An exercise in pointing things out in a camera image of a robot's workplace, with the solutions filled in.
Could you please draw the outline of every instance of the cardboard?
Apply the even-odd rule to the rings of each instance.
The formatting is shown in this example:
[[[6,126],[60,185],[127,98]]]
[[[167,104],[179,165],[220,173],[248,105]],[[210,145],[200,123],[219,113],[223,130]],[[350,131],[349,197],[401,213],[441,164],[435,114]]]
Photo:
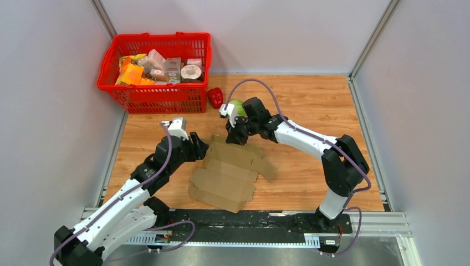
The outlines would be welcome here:
[[[258,178],[258,172],[231,165],[230,163],[222,162],[213,158],[204,160],[204,168],[249,182],[254,182]]]
[[[225,138],[212,135],[206,142],[209,144],[206,158],[216,158],[244,169],[258,172],[268,182],[275,177],[275,167],[266,159],[264,153],[252,144],[244,146],[225,143]]]
[[[203,168],[190,178],[191,197],[215,207],[237,213],[253,199],[256,181],[261,174],[268,182],[275,177],[275,167],[256,146],[225,143],[225,138],[212,135]]]

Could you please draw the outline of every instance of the cardboard flap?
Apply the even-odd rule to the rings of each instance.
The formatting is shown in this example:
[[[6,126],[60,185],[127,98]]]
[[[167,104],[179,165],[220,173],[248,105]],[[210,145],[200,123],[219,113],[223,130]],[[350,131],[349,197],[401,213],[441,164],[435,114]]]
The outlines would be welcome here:
[[[210,204],[212,206],[225,209],[230,212],[237,213],[242,208],[244,202],[236,202],[230,199],[224,198],[222,196],[209,193],[204,190],[200,190],[194,184],[190,183],[189,193],[191,197],[202,201],[204,203]]]
[[[266,181],[271,182],[276,177],[276,167],[268,161],[268,160],[261,160],[259,162],[257,169],[258,173],[266,179]]]
[[[249,182],[254,182],[256,181],[256,178],[258,177],[258,173],[241,168],[235,165],[231,165],[226,162],[222,162],[220,160],[214,159],[214,158],[208,158],[204,160],[204,168],[209,169],[213,172],[218,172],[222,173],[227,176],[231,176],[233,178],[237,178],[240,180],[245,180]]]
[[[246,181],[203,168],[195,169],[190,181],[202,191],[237,202],[252,200],[255,190]]]
[[[259,158],[262,158],[264,156],[264,152],[255,145],[245,144],[245,145],[241,146],[241,145],[237,145],[237,144],[227,144],[227,143],[225,143],[225,139],[226,139],[225,137],[212,134],[210,142],[220,143],[220,144],[224,144],[225,146],[230,147],[232,149],[238,149],[238,150],[242,150],[244,152],[250,152],[250,153],[254,154],[256,157],[259,157]]]

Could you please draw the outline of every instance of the food package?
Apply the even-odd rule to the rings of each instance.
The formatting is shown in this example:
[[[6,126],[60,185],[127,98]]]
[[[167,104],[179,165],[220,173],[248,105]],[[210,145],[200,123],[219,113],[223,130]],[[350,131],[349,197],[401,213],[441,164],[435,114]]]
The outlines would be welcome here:
[[[119,68],[122,67],[123,62],[127,59],[130,58],[134,64],[137,64],[137,62],[142,59],[144,56],[147,54],[136,54],[136,55],[127,55],[125,57],[119,58]]]
[[[134,64],[128,64],[117,78],[116,85],[137,85],[140,82],[144,68]]]
[[[165,61],[165,77],[169,83],[179,83],[181,81],[181,58],[167,58]]]
[[[132,58],[127,57],[121,64],[121,67],[119,68],[119,73],[124,72],[129,64],[132,64]]]
[[[166,81],[165,72],[161,69],[152,69],[150,75],[155,81]]]
[[[164,69],[165,66],[165,58],[157,52],[157,50],[152,49],[149,52],[149,62],[154,66],[155,69]]]
[[[196,65],[202,69],[202,59],[201,58],[188,58],[186,65]]]
[[[141,78],[139,85],[154,85],[154,81],[151,79]]]
[[[137,65],[144,68],[144,75],[150,74],[150,71],[155,69],[154,65],[150,62],[148,56],[144,56],[143,58],[141,58],[137,62]]]

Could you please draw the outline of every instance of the red basket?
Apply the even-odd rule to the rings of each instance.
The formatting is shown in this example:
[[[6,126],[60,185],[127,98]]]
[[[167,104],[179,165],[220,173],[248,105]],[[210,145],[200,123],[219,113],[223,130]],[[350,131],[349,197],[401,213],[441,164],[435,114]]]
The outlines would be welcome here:
[[[119,76],[119,58],[156,49],[163,57],[202,58],[202,83],[167,85],[114,85]],[[107,92],[130,114],[168,114],[206,111],[206,90],[211,66],[211,36],[208,33],[175,35],[116,35],[101,64],[98,88]]]

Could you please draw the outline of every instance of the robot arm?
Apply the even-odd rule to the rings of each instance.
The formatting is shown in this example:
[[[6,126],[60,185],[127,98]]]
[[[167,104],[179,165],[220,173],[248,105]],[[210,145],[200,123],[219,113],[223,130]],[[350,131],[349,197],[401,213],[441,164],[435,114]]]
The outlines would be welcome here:
[[[163,226],[169,210],[163,202],[151,197],[158,189],[168,183],[170,176],[184,162],[204,159],[208,145],[201,141],[195,132],[185,131],[186,120],[182,117],[165,122],[172,142],[171,157],[165,169],[152,181],[141,188],[122,196],[130,188],[152,178],[164,164],[169,152],[168,137],[157,145],[155,153],[147,157],[135,169],[123,187],[93,215],[76,224],[72,229],[62,226],[54,235],[54,248],[58,248],[74,232],[86,230],[70,241],[57,254],[56,259],[63,265],[102,265],[103,261],[120,245],[135,234],[153,226]],[[92,226],[89,222],[97,216],[99,220]]]
[[[341,154],[332,146],[299,130],[320,136],[321,139],[339,146],[365,173],[368,173],[369,166],[354,139],[348,135],[343,135],[341,138],[325,136],[299,126],[285,117],[289,122],[288,125],[279,114],[272,116],[256,97],[245,101],[242,107],[247,117],[238,116],[233,104],[228,104],[226,110],[225,105],[222,105],[219,110],[220,116],[228,119],[226,143],[244,145],[249,136],[258,134],[263,139],[289,145],[321,161],[329,189],[316,211],[316,222],[324,231],[333,226],[343,212],[344,204],[351,192],[362,181],[362,175],[347,160],[343,161]]]

